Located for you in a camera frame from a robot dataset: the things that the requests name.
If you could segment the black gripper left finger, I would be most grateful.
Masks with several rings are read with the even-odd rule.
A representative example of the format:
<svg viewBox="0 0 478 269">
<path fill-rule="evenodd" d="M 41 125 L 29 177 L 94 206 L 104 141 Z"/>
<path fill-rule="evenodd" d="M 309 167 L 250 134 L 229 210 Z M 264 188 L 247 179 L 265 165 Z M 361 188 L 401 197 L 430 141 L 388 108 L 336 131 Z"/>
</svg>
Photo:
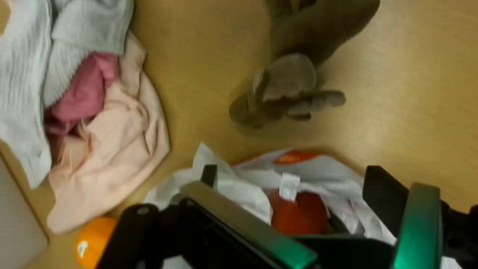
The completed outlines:
<svg viewBox="0 0 478 269">
<path fill-rule="evenodd" d="M 261 269 L 312 269 L 316 264 L 312 249 L 274 231 L 203 180 L 183 185 L 180 194 L 222 230 L 238 261 Z"/>
</svg>

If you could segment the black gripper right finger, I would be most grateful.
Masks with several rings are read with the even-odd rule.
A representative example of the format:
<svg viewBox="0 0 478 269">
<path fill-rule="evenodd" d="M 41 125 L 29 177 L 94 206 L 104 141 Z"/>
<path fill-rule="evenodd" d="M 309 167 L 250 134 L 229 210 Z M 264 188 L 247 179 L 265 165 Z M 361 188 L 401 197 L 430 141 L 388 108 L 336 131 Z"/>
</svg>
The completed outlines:
<svg viewBox="0 0 478 269">
<path fill-rule="evenodd" d="M 391 269 L 439 269 L 442 207 L 437 186 L 401 185 L 380 165 L 365 168 L 362 198 L 395 236 Z"/>
</svg>

